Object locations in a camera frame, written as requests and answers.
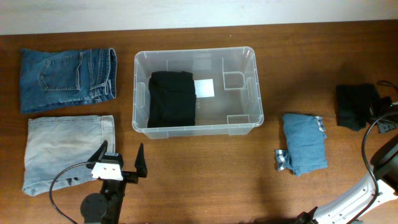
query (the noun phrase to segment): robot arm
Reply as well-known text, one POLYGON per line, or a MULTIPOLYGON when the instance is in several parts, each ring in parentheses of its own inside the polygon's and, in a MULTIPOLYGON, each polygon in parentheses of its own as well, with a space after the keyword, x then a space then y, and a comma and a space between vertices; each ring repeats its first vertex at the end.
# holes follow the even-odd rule
MULTIPOLYGON (((398 135, 387 142, 371 159, 373 174, 379 186, 374 203, 361 215, 398 198, 398 135)), ((303 212, 294 224, 345 224, 359 214, 373 199, 376 186, 369 173, 334 202, 303 212)))
POLYGON ((106 152, 108 142, 104 141, 97 152, 88 160, 87 168, 94 178, 103 181, 101 191, 87 196, 80 206, 80 213, 89 224, 119 223, 126 184, 138 184, 138 178, 147 177, 144 159, 144 145, 141 143, 134 167, 137 172, 123 171, 121 154, 106 152))
MULTIPOLYGON (((395 190, 383 180, 378 180, 379 196, 362 215, 382 203, 395 200, 395 190)), ((373 198, 374 182, 369 174, 334 202, 315 210, 313 219, 321 224, 345 224, 358 214, 373 198)))

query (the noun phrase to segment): clear plastic storage bin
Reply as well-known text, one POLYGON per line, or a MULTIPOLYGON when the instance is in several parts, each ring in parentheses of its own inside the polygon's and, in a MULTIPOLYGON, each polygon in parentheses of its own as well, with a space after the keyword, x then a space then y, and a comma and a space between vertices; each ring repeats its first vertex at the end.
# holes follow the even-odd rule
POLYGON ((139 52, 134 59, 132 127, 150 139, 247 134, 264 120, 256 56, 250 47, 139 52), (191 72, 195 126, 147 128, 152 72, 191 72))

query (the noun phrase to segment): jeans back pocket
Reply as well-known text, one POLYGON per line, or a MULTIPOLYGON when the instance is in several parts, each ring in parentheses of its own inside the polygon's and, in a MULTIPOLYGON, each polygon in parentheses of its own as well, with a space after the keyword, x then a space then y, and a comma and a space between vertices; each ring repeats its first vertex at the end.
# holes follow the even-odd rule
POLYGON ((83 52, 46 61, 40 71, 44 90, 80 90, 80 65, 83 52))

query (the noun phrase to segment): folded light blue shirt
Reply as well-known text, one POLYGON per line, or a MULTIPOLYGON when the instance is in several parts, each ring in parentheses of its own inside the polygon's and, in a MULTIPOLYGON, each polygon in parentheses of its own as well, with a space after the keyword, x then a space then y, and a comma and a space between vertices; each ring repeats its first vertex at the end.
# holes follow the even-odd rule
POLYGON ((283 120, 288 150, 276 150, 278 170, 288 168, 299 177, 327 168, 322 117, 288 113, 283 120))

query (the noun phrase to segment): wooden table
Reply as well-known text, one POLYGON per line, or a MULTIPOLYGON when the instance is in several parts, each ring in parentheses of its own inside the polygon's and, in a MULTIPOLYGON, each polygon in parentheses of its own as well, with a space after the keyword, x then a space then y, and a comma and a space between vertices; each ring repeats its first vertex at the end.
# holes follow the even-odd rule
MULTIPOLYGON (((111 114, 116 150, 133 170, 141 142, 149 170, 128 185, 121 223, 238 223, 290 218, 331 202, 366 172, 359 132, 336 125, 339 83, 398 83, 398 21, 289 24, 204 29, 136 30, 0 36, 0 220, 1 223, 67 223, 48 194, 22 193, 27 119, 111 114), (134 56, 141 50, 250 46, 256 52, 265 121, 247 136, 196 136, 150 140, 131 126, 134 56), (105 103, 45 113, 19 112, 19 49, 56 52, 114 47, 118 97, 105 103), (285 149, 282 115, 316 114, 325 121, 329 167, 296 177, 275 169, 275 149, 285 149)), ((397 93, 378 86, 382 96, 397 93)), ((396 134, 372 132, 371 155, 396 134)), ((99 192, 100 181, 58 190, 57 205, 79 223, 80 203, 99 192)), ((398 200, 363 217, 396 223, 398 200)))

